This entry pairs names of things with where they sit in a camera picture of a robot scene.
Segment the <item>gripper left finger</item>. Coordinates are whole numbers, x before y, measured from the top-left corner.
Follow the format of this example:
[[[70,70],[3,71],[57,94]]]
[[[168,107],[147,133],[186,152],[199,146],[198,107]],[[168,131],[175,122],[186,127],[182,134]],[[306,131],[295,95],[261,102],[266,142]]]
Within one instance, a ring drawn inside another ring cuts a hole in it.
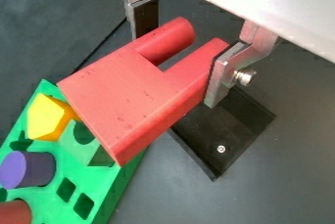
[[[159,0],[124,0],[127,16],[137,39],[159,28]]]

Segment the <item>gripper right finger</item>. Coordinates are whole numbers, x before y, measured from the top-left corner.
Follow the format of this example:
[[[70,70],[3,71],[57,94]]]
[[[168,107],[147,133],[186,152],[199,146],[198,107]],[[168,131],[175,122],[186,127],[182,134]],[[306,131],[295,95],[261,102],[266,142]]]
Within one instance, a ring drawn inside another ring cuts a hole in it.
[[[251,64],[266,58],[278,43],[279,36],[251,21],[246,21],[240,40],[215,58],[208,77],[204,103],[215,108],[228,95],[231,88],[240,83],[249,86],[257,76]]]

